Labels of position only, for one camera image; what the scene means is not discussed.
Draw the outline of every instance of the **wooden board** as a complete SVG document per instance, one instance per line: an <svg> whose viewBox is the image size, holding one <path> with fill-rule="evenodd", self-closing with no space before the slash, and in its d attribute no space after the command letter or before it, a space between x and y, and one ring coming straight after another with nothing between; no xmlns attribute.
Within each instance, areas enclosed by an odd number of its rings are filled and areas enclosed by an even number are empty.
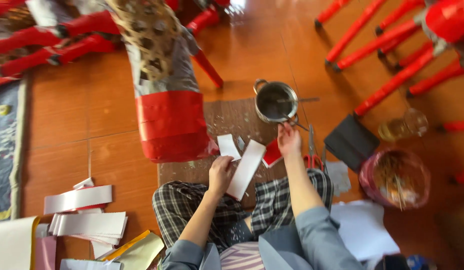
<svg viewBox="0 0 464 270"><path fill-rule="evenodd" d="M269 144L277 137L277 124L265 123L259 119L254 107L254 99L240 99L234 101L214 101L204 103L205 122L209 134L217 142L218 135L232 134L235 146L239 153L243 155L251 139L263 145ZM237 139L241 137L245 142L245 148L240 150ZM164 163L158 164L158 185L170 181L182 181L189 183L209 184L209 169L217 156L183 162L183 163ZM232 163L232 169L239 164L240 160ZM267 169L263 163L250 181L247 187L247 194L243 196L241 204L245 209L253 209L256 204L255 183L267 182L286 176L283 160Z"/></svg>

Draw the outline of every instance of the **blue rug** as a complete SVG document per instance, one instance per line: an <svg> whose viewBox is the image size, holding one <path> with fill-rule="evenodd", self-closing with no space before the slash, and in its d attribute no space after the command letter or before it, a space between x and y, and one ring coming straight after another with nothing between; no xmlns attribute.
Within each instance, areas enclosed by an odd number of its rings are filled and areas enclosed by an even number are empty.
<svg viewBox="0 0 464 270"><path fill-rule="evenodd" d="M19 218L20 165L26 104L26 80L0 86L0 221Z"/></svg>

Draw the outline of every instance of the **metal pot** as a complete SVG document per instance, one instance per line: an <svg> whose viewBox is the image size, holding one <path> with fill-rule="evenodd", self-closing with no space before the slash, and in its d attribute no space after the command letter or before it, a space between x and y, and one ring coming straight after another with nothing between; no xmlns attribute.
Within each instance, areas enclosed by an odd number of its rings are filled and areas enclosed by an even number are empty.
<svg viewBox="0 0 464 270"><path fill-rule="evenodd" d="M297 115L298 98L289 85L283 82L268 82L264 79L257 79L253 84L253 91L256 94L255 111L262 121L266 123L290 121L291 125L295 125L299 121ZM284 99L292 101L277 102Z"/></svg>

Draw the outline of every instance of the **gray sleeve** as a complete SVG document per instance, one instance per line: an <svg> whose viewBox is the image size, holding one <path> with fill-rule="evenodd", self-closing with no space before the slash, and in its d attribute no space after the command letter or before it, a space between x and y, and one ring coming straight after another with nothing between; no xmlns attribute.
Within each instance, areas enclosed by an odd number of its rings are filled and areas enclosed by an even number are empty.
<svg viewBox="0 0 464 270"><path fill-rule="evenodd" d="M177 240L165 251L163 270L198 270L204 251L199 245L188 240Z"/></svg>
<svg viewBox="0 0 464 270"><path fill-rule="evenodd" d="M345 247L338 224L323 207L314 207L295 218L305 259L314 270L355 270L364 267Z"/></svg>

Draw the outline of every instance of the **yellow paper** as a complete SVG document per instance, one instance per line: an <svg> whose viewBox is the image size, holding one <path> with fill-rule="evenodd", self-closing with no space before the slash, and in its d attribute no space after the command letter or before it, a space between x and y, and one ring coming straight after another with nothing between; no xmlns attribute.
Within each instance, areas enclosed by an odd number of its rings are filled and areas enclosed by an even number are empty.
<svg viewBox="0 0 464 270"><path fill-rule="evenodd" d="M133 238L130 242L124 244L123 246L121 246L120 248L118 248L116 251L110 253L109 255L103 257L101 259L101 261L105 261L105 260L112 260L120 255L122 255L122 253L124 253L127 249L129 249L131 246L133 246L133 244L139 242L140 240L144 239L147 235L149 235L151 233L150 230L146 230L145 232L143 232L142 234L140 234L139 236Z"/></svg>
<svg viewBox="0 0 464 270"><path fill-rule="evenodd" d="M122 253L117 261L123 265L121 270L145 270L163 248L164 242L162 242L162 239L150 233Z"/></svg>
<svg viewBox="0 0 464 270"><path fill-rule="evenodd" d="M0 222L0 270L33 270L38 217Z"/></svg>

